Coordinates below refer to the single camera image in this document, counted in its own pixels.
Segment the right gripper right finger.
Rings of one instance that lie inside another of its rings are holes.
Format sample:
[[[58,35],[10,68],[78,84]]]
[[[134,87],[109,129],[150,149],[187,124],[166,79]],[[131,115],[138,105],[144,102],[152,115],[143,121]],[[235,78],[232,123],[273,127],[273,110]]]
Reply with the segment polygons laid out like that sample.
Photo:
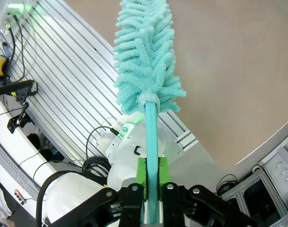
[[[188,218],[202,227],[253,227],[253,219],[202,185],[187,189],[170,181],[167,158],[159,158],[164,227],[186,227]]]

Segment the teal microfibre duster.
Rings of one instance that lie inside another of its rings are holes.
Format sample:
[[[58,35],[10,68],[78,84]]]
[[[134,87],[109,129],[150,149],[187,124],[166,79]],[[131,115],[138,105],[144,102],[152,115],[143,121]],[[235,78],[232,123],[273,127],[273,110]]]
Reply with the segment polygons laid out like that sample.
[[[124,114],[142,112],[146,118],[148,214],[158,223],[158,117],[179,111],[177,97],[186,92],[175,75],[172,13],[166,0],[121,0],[115,33],[114,61],[118,77],[117,104]]]

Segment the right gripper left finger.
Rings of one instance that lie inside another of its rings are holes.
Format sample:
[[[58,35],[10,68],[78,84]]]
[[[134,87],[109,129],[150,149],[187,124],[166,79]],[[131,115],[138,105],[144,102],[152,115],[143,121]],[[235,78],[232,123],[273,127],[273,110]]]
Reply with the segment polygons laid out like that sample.
[[[118,192],[104,188],[76,208],[72,227],[140,227],[146,200],[146,158],[139,158],[136,181]]]

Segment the slotted aluminium base platform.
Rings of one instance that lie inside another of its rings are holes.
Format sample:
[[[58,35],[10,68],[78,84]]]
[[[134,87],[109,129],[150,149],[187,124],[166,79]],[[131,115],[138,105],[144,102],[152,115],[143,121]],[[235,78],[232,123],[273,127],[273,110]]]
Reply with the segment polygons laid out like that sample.
[[[34,80],[26,110],[31,120],[64,156],[78,163],[106,157],[106,149],[128,121],[146,122],[144,113],[124,114],[117,104],[118,77],[114,47],[63,0],[40,0],[10,37],[8,69],[11,83]],[[160,113],[157,127],[166,130],[185,152],[198,140],[169,110]]]

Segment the grey drawer cabinet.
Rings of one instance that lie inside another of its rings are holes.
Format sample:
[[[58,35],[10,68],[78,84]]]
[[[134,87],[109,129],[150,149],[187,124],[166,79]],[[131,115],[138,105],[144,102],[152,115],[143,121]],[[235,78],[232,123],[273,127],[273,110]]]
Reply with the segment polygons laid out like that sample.
[[[288,188],[288,143],[279,145],[258,164],[264,168],[280,191],[287,191],[284,188]]]

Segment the white control box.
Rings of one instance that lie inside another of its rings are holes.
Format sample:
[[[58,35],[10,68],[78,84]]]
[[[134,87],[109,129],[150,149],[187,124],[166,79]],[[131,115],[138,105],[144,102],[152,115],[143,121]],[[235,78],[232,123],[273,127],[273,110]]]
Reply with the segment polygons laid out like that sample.
[[[22,26],[28,15],[33,12],[40,0],[0,0],[0,33],[10,37],[6,24],[10,23],[13,35],[19,31],[18,23]]]

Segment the black clamp bracket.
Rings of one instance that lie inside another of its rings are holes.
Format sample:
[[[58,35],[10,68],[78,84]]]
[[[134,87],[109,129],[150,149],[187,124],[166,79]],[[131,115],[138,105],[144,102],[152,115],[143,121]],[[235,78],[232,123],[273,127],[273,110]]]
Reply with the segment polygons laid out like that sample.
[[[22,111],[19,115],[11,118],[7,124],[7,128],[11,134],[14,133],[16,128],[23,128],[27,123],[33,122],[29,115],[26,113],[26,110],[29,107],[28,102],[23,103]]]

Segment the seated person white coat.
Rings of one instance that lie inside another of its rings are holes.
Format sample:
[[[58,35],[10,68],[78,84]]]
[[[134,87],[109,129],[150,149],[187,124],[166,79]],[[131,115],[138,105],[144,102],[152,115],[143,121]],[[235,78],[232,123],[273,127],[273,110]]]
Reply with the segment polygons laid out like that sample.
[[[19,204],[0,183],[0,227],[16,227],[14,221],[9,219],[17,210]]]

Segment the white curved desk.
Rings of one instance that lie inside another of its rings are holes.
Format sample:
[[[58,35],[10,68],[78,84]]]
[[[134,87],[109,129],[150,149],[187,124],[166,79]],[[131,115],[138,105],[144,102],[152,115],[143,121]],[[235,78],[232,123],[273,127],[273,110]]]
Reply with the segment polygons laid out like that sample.
[[[45,159],[38,153],[37,149],[28,140],[21,129],[15,129],[12,134],[7,128],[9,113],[0,101],[0,144],[8,152],[21,167],[26,174],[41,186],[44,181],[57,170],[63,169],[63,163],[45,163]],[[14,177],[10,176],[7,170],[0,164],[0,182],[17,200],[14,191],[17,189],[25,199],[28,199],[22,207],[33,217],[36,212],[36,197],[31,196],[25,189],[22,188]]]

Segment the grey keyboard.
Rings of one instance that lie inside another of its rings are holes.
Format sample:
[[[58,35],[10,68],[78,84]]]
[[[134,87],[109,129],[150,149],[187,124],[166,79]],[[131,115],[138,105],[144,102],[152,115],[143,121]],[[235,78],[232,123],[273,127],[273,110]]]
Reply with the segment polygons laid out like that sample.
[[[37,198],[38,189],[33,181],[26,174],[9,153],[0,144],[0,165],[7,171],[7,173],[32,197]]]

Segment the small grey button box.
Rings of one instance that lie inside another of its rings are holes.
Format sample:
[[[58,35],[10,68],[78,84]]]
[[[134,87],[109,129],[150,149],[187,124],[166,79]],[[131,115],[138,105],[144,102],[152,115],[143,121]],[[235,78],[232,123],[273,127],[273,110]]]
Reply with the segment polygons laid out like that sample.
[[[14,195],[22,206],[27,203],[27,200],[22,196],[18,189],[14,190]]]

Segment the dark computer case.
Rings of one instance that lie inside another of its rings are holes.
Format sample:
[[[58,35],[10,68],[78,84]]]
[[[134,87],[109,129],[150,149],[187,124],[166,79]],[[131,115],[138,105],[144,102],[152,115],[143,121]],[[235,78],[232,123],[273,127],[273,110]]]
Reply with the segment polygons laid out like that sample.
[[[221,197],[251,217],[257,227],[288,225],[288,210],[263,169],[221,194]]]

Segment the dark shoes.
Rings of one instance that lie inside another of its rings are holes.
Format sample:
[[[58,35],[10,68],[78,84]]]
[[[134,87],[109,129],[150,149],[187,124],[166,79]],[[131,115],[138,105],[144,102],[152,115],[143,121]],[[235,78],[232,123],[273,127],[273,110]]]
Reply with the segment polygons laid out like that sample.
[[[46,159],[46,161],[63,161],[64,156],[55,148],[55,146],[41,133],[31,133],[27,136],[28,140]]]

